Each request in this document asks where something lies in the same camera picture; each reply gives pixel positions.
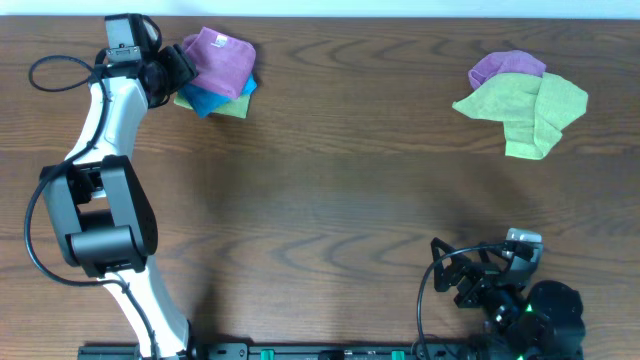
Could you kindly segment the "purple microfiber cloth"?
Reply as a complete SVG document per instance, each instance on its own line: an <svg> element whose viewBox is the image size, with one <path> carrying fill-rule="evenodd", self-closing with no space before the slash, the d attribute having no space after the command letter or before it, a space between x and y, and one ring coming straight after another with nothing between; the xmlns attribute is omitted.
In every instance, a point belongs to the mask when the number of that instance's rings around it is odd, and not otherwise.
<svg viewBox="0 0 640 360"><path fill-rule="evenodd" d="M203 27L182 48L198 72L192 85L231 99L241 95L256 60L250 43Z"/></svg>

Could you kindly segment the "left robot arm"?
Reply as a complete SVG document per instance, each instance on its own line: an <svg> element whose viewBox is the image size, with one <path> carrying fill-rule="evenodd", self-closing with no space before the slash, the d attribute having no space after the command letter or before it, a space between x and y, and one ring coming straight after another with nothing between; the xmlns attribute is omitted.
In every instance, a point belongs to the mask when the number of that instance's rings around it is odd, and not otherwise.
<svg viewBox="0 0 640 360"><path fill-rule="evenodd" d="M63 259L85 280L70 280L34 265L50 279L111 293L138 338L137 359L191 359L196 355L186 316L174 304L158 269L155 214L131 163L140 123L164 105L197 71L179 45L118 46L85 80L91 105L74 148L43 168L27 206L24 240L34 255L31 221L45 201Z"/></svg>

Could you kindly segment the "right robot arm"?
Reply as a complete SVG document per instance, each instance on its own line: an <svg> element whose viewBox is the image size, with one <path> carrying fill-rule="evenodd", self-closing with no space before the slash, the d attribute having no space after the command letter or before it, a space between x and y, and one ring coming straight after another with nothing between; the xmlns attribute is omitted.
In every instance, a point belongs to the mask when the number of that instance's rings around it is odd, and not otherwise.
<svg viewBox="0 0 640 360"><path fill-rule="evenodd" d="M487 316L488 333L477 346L469 345L456 358L582 359L586 328L579 292L564 283L544 280L523 294L543 249L539 234L515 228L499 243L460 249L433 239L433 262L423 275L416 304L423 354L428 355L429 350L422 326L422 300L432 276L435 291L454 287L457 307L480 308Z"/></svg>

